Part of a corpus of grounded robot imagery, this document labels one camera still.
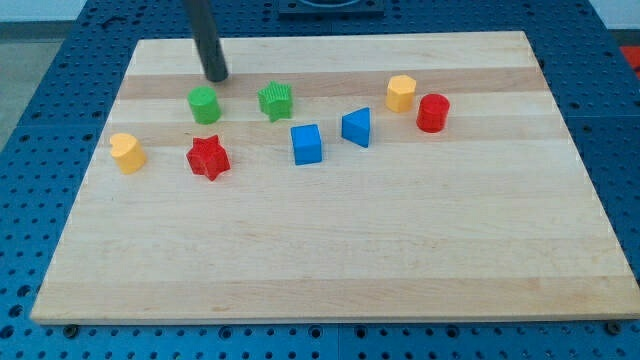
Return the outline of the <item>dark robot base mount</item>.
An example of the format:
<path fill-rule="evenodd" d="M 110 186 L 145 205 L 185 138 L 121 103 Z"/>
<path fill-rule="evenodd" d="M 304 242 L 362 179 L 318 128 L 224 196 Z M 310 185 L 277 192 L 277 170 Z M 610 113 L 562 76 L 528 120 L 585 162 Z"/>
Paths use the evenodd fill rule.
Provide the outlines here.
<path fill-rule="evenodd" d="M 381 15 L 385 0 L 277 0 L 280 18 L 342 15 Z"/>

